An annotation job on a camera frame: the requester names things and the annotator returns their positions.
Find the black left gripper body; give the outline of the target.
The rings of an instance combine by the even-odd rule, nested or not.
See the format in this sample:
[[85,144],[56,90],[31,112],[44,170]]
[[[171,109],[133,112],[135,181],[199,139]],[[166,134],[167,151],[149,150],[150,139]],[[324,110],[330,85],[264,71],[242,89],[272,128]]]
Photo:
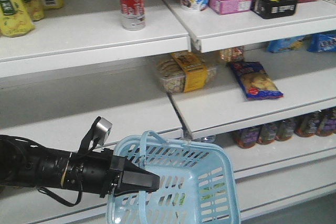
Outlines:
[[101,198],[107,194],[121,196],[123,158],[104,148],[79,159],[82,189],[86,193],[97,194]]

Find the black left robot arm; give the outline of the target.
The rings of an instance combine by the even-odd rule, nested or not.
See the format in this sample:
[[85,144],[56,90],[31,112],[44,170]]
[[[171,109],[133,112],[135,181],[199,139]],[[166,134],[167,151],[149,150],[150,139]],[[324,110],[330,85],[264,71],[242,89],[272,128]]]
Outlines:
[[67,207],[78,205],[83,193],[118,197],[155,192],[159,184],[158,175],[108,148],[75,153],[1,135],[1,185],[36,188]]

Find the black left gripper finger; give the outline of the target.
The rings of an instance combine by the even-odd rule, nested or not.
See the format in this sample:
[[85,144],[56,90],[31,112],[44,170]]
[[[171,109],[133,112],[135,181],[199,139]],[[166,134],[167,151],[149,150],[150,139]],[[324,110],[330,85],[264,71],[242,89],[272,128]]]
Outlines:
[[114,168],[119,178],[114,189],[115,196],[139,191],[155,192],[160,187],[160,176],[142,169],[125,157],[114,156]]

